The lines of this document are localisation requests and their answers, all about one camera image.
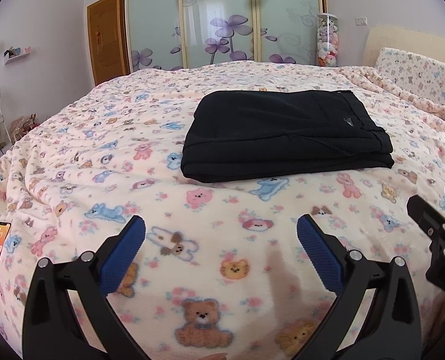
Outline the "black pants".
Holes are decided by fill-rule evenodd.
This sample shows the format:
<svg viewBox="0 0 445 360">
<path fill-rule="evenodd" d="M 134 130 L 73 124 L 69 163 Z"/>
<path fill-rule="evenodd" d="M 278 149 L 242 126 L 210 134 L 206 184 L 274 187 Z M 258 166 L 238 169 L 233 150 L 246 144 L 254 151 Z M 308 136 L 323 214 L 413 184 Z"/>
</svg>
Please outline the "black pants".
<svg viewBox="0 0 445 360">
<path fill-rule="evenodd" d="M 392 142 L 351 91 L 217 91 L 202 98 L 181 172 L 203 183 L 391 168 Z"/>
</svg>

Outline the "beige headboard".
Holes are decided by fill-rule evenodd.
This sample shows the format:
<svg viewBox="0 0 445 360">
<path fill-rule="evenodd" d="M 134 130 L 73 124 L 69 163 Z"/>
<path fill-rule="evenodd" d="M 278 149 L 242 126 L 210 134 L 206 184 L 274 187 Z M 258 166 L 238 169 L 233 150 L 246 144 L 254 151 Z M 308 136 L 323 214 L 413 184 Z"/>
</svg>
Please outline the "beige headboard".
<svg viewBox="0 0 445 360">
<path fill-rule="evenodd" d="M 377 26 L 369 32 L 362 64 L 374 66 L 379 51 L 384 47 L 413 52 L 445 63 L 445 37 L 394 26 Z"/>
</svg>

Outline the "animal print fleece blanket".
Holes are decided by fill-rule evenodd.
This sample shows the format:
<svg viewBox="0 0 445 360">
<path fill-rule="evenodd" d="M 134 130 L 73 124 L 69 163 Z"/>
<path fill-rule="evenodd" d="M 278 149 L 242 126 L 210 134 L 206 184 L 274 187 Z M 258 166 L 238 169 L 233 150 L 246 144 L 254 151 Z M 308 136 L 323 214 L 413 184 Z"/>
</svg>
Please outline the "animal print fleece blanket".
<svg viewBox="0 0 445 360">
<path fill-rule="evenodd" d="M 389 135 L 390 169 L 220 184 L 187 180 L 182 141 L 216 90 L 351 91 Z M 153 359 L 286 359 L 304 323 L 333 302 L 296 238 L 314 217 L 367 258 L 407 261 L 422 332 L 444 294 L 430 284 L 429 240 L 407 215 L 419 194 L 445 216 L 445 105 L 370 67 L 223 63 L 142 70 L 110 80 L 52 116 L 0 159 L 0 338 L 21 349 L 29 282 L 40 258 L 96 250 L 141 216 L 148 239 L 109 301 Z"/>
</svg>

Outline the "clear tube of plush toys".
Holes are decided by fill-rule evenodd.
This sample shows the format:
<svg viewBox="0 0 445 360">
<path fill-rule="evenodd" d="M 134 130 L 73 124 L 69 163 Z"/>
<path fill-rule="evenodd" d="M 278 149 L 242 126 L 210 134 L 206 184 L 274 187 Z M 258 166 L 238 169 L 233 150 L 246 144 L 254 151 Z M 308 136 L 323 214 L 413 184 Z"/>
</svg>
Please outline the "clear tube of plush toys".
<svg viewBox="0 0 445 360">
<path fill-rule="evenodd" d="M 339 53 L 338 18 L 329 13 L 317 16 L 317 62 L 321 67 L 337 67 Z"/>
</svg>

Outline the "brown wooden door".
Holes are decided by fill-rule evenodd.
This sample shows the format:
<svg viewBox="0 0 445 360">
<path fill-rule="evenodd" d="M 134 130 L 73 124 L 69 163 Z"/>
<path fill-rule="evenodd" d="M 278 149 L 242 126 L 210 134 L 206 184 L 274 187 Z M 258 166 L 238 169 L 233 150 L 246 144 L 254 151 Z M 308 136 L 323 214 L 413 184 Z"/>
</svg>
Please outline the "brown wooden door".
<svg viewBox="0 0 445 360">
<path fill-rule="evenodd" d="M 86 8 L 86 13 L 91 70 L 98 86 L 127 73 L 118 0 L 98 0 Z"/>
</svg>

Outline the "floral glass sliding wardrobe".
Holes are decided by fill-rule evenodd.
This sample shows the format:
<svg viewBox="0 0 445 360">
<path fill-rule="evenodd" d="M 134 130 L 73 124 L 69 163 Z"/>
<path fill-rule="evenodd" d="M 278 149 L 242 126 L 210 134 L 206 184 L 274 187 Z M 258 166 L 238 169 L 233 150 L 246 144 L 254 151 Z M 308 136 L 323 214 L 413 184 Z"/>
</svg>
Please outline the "floral glass sliding wardrobe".
<svg viewBox="0 0 445 360">
<path fill-rule="evenodd" d="M 326 0 L 119 0 L 129 69 L 317 62 Z"/>
</svg>

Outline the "white wall socket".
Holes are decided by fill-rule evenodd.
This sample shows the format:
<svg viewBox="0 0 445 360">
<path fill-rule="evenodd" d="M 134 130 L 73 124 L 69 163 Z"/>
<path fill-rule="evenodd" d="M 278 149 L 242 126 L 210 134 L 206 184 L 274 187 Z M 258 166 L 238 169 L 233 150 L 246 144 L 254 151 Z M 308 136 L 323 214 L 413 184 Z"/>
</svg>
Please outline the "white wall socket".
<svg viewBox="0 0 445 360">
<path fill-rule="evenodd" d="M 368 25 L 368 18 L 366 17 L 356 17 L 355 24 L 357 27 L 366 27 Z"/>
</svg>

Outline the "white wall shelf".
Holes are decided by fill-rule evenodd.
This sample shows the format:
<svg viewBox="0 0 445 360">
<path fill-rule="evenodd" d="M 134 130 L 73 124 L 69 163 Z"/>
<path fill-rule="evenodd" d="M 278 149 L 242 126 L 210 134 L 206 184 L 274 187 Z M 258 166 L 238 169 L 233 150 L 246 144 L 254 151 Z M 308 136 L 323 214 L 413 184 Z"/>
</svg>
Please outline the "white wall shelf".
<svg viewBox="0 0 445 360">
<path fill-rule="evenodd" d="M 4 51 L 4 63 L 12 63 L 18 59 L 22 59 L 26 56 L 28 56 L 31 53 L 31 47 L 26 48 L 14 48 L 10 47 L 9 49 Z"/>
</svg>

